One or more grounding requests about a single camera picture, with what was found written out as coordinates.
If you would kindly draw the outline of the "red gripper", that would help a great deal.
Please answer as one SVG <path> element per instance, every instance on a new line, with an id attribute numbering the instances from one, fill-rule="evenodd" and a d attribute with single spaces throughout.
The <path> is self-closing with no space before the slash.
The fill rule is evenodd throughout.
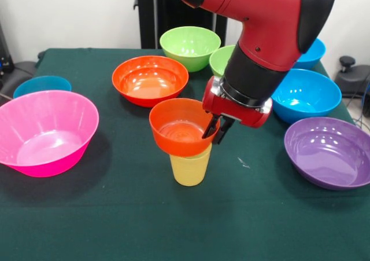
<path id="1" fill-rule="evenodd" d="M 259 128 L 269 118 L 272 112 L 272 105 L 273 101 L 271 98 L 258 108 L 241 105 L 229 99 L 226 93 L 222 91 L 221 78 L 212 76 L 207 82 L 202 106 L 205 111 L 213 115 L 203 133 L 202 139 L 213 136 L 213 144 L 219 145 L 235 120 L 239 121 L 241 125 Z M 224 118 L 224 123 L 220 126 L 221 116 L 229 118 Z"/>

